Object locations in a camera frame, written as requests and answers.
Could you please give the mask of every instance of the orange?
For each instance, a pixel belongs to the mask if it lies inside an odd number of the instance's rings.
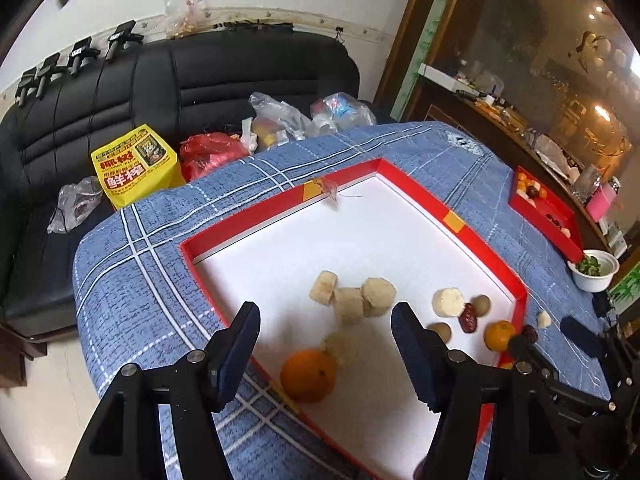
[[[335,359],[315,349],[301,350],[284,363],[280,384],[296,402],[320,402],[335,386]]]
[[[517,334],[516,327],[508,321],[496,321],[484,330],[484,344],[494,352],[504,352],[509,340]]]

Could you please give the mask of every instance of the yellow bag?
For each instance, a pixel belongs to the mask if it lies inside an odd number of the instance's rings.
[[[184,184],[178,156],[143,124],[91,154],[98,180],[114,208]]]

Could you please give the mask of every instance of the screw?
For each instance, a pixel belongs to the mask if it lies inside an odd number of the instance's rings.
[[[206,354],[202,350],[191,350],[187,354],[187,361],[190,363],[199,363],[204,359]]]
[[[138,371],[138,367],[133,363],[125,364],[120,370],[125,377],[131,377]]]
[[[449,350],[447,357],[455,363],[461,363],[466,360],[466,354],[462,350]]]
[[[526,361],[518,361],[516,363],[516,370],[523,375],[529,375],[533,371],[533,368],[531,368],[531,365]]]

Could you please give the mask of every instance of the blue plaid tablecloth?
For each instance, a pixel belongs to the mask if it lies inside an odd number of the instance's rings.
[[[569,314],[602,329],[591,295],[574,285],[564,258],[508,205],[513,171],[486,147],[443,123],[387,124],[290,142],[114,213],[82,240],[74,261],[78,330],[99,395],[120,367],[172,364],[203,348],[222,327],[191,277],[178,245],[255,202],[310,178],[384,157],[452,208],[527,286],[525,322],[546,310],[553,325],[538,348],[561,380],[608,398],[597,361],[559,331]],[[180,479],[170,411],[161,406],[168,477]],[[367,473],[325,444],[249,366],[236,398],[214,421],[234,478],[364,479]],[[487,438],[471,478],[484,476]]]

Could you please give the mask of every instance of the red tray with fruit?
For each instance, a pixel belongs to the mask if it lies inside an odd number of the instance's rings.
[[[566,258],[576,264],[584,256],[571,208],[524,168],[513,174],[509,205],[533,224]]]

